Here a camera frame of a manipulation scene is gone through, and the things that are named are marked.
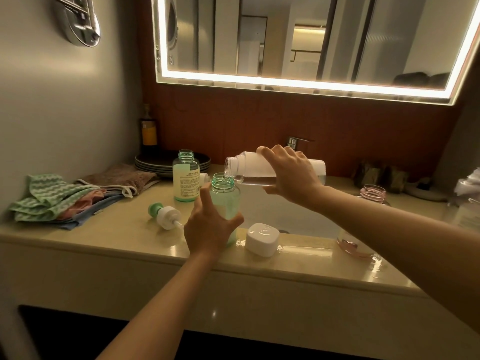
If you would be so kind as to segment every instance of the person's left hand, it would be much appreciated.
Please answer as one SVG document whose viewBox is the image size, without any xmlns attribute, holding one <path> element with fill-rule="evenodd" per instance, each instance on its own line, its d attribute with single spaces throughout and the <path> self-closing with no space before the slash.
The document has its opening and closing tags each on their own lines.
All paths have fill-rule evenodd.
<svg viewBox="0 0 480 360">
<path fill-rule="evenodd" d="M 230 220 L 220 216 L 210 197 L 210 184 L 203 186 L 183 231 L 190 256 L 205 254 L 212 260 L 218 260 L 230 234 L 243 221 L 240 212 Z"/>
</svg>

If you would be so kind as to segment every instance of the blue cloth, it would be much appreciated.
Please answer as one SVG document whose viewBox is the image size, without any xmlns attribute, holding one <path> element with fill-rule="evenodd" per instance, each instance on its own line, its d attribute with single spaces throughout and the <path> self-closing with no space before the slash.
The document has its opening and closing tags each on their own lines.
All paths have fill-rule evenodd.
<svg viewBox="0 0 480 360">
<path fill-rule="evenodd" d="M 77 213 L 72 218 L 68 218 L 62 221 L 46 221 L 45 223 L 54 224 L 60 229 L 73 230 L 76 227 L 83 225 L 90 217 L 92 217 L 98 211 L 103 210 L 104 208 L 114 204 L 115 202 L 120 201 L 123 198 L 124 196 L 122 194 L 122 191 L 110 191 L 105 193 L 104 199 L 99 200 L 97 203 L 93 204 L 85 211 Z"/>
</svg>

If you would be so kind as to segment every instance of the faucet handle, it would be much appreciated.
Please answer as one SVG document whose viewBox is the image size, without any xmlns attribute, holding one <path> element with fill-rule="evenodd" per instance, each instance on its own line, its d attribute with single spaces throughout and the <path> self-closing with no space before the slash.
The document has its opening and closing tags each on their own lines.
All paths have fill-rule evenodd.
<svg viewBox="0 0 480 360">
<path fill-rule="evenodd" d="M 307 140 L 305 138 L 296 138 L 294 136 L 289 136 L 288 139 L 286 140 L 286 145 L 292 148 L 293 150 L 297 150 L 297 144 L 298 140 L 301 140 L 303 142 L 311 142 L 313 140 Z"/>
</svg>

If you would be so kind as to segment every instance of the chrome wall bracket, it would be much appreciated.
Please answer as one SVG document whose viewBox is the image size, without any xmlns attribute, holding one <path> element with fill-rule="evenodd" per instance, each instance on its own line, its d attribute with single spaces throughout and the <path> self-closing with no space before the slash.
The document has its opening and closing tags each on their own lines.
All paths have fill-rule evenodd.
<svg viewBox="0 0 480 360">
<path fill-rule="evenodd" d="M 96 47 L 100 42 L 100 25 L 92 0 L 56 0 L 60 7 L 60 20 L 70 42 L 79 47 Z"/>
</svg>

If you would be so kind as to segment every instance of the forearm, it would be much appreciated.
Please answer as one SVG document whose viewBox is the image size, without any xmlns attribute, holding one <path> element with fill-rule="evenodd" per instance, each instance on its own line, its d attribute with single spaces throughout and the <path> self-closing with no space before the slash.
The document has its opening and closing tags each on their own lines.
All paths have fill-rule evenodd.
<svg viewBox="0 0 480 360">
<path fill-rule="evenodd" d="M 98 360 L 173 359 L 189 309 L 214 262 L 206 255 L 190 257 L 108 345 Z"/>
<path fill-rule="evenodd" d="M 322 187 L 312 209 L 364 242 L 480 332 L 480 236 Z"/>
</svg>

